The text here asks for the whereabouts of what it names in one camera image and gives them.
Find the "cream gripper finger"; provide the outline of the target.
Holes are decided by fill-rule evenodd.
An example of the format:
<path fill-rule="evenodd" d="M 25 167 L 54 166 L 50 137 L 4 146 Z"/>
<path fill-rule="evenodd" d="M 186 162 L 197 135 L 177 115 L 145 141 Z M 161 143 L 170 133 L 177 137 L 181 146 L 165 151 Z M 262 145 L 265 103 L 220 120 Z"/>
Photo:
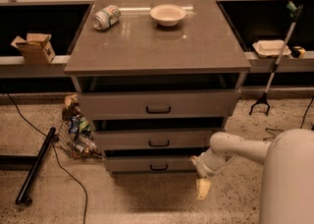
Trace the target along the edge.
<path fill-rule="evenodd" d="M 211 181 L 207 178 L 199 178 L 196 180 L 197 199 L 204 200 L 209 194 Z"/>

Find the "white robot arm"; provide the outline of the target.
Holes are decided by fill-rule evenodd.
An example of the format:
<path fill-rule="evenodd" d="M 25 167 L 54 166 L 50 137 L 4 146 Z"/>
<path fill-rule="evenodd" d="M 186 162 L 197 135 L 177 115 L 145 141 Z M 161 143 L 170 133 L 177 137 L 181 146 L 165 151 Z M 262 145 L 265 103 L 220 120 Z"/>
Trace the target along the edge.
<path fill-rule="evenodd" d="M 263 165 L 259 224 L 314 224 L 313 131 L 288 130 L 271 141 L 214 134 L 210 148 L 190 158 L 199 200 L 208 195 L 210 179 L 238 156 Z"/>

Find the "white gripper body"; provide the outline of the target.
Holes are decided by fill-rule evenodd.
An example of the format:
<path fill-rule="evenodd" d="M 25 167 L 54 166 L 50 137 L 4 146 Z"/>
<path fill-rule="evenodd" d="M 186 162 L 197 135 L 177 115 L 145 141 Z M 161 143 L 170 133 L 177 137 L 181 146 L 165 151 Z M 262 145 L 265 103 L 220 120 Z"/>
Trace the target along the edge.
<path fill-rule="evenodd" d="M 213 177 L 226 164 L 225 158 L 214 153 L 211 149 L 202 152 L 198 156 L 191 156 L 190 161 L 200 178 Z"/>

